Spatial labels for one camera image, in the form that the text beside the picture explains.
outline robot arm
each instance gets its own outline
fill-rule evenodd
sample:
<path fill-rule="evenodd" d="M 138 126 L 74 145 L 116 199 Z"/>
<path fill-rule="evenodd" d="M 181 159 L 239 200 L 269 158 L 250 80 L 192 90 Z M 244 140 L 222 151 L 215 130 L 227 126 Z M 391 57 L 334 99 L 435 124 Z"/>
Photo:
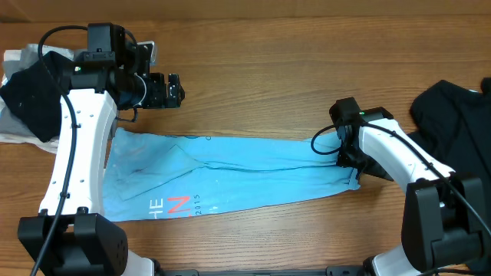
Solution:
<path fill-rule="evenodd" d="M 402 245 L 366 260 L 362 268 L 365 273 L 417 276 L 489 254 L 489 239 L 484 228 L 455 200 L 442 179 L 415 151 L 457 187 L 486 221 L 483 185 L 478 178 L 455 173 L 424 152 L 382 107 L 362 111 L 354 98 L 347 98 L 338 100 L 329 113 L 341 139 L 338 165 L 361 170 L 380 165 L 406 194 Z M 400 139 L 406 140 L 413 149 Z M 368 173 L 385 175 L 375 171 Z"/>
<path fill-rule="evenodd" d="M 153 42 L 126 41 L 125 30 L 112 24 L 87 28 L 88 51 L 81 60 L 62 71 L 61 85 L 77 121 L 77 139 L 67 197 L 57 221 L 56 234 L 42 258 L 44 275 L 154 276 L 158 262 L 141 258 L 128 249 L 127 236 L 106 220 L 102 203 L 102 179 L 107 138 L 118 110 L 179 107 L 184 99 L 177 74 L 169 86 L 160 73 L 150 73 L 155 60 Z M 54 225 L 71 151 L 72 120 L 61 98 L 62 123 L 53 175 L 41 202 L 39 215 L 21 218 L 19 241 L 37 260 Z M 69 225 L 72 232 L 66 232 Z"/>

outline light blue shirt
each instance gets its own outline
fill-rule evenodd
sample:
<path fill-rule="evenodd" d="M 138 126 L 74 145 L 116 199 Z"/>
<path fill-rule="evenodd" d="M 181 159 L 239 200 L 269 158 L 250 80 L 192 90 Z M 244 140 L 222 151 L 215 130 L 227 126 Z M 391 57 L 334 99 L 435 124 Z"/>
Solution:
<path fill-rule="evenodd" d="M 338 148 L 335 133 L 316 148 Z M 157 136 L 118 129 L 104 176 L 113 222 L 219 214 L 332 196 L 359 187 L 356 169 L 310 140 Z"/>

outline wooden table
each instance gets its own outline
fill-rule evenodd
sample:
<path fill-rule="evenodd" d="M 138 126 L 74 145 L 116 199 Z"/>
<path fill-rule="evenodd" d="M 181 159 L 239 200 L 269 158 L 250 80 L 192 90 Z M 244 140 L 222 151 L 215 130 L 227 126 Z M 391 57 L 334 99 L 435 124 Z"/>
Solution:
<path fill-rule="evenodd" d="M 335 100 L 387 108 L 407 131 L 412 100 L 441 79 L 469 89 L 491 73 L 491 17 L 333 17 L 114 22 L 159 46 L 153 71 L 179 73 L 179 110 L 145 110 L 137 133 L 260 136 L 300 140 L 330 124 Z M 0 25 L 0 51 L 37 43 L 59 24 Z M 83 48 L 65 31 L 48 44 Z M 27 275 L 33 262 L 17 240 L 33 216 L 54 155 L 0 145 L 0 275 Z M 226 215 L 119 223 L 138 254 L 166 269 L 201 271 L 325 268 L 360 264 L 400 243 L 404 195 L 369 176 L 361 189 L 325 199 Z"/>

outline black cloth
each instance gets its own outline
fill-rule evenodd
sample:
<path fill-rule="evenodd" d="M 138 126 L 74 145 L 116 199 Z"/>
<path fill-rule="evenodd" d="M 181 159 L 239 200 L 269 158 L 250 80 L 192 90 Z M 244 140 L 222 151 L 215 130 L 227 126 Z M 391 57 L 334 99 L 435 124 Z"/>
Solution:
<path fill-rule="evenodd" d="M 491 93 L 483 81 L 483 93 L 472 92 L 441 80 L 414 100 L 410 113 L 418 131 L 410 138 L 430 155 L 457 172 L 481 178 L 488 225 L 491 222 Z M 489 262 L 470 265 L 491 268 Z"/>
<path fill-rule="evenodd" d="M 44 62 L 58 81 L 62 68 L 72 61 L 50 51 L 44 56 Z M 13 74 L 8 83 L 0 88 L 0 97 L 41 142 L 48 142 L 60 135 L 60 94 L 39 61 Z"/>

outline red letter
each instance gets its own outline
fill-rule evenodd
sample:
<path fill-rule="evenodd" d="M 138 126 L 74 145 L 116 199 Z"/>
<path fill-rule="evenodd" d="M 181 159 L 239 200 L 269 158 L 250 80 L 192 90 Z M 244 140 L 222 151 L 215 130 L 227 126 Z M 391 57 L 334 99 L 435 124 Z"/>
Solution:
<path fill-rule="evenodd" d="M 189 212 L 189 211 L 191 211 L 191 209 L 178 210 L 178 208 L 180 206 L 184 205 L 184 203 L 188 202 L 190 198 L 191 198 L 190 196 L 181 196 L 178 198 L 168 198 L 167 201 L 180 201 L 180 202 L 175 207 L 173 207 L 171 210 L 169 210 L 167 213 L 172 214 L 175 212 Z"/>

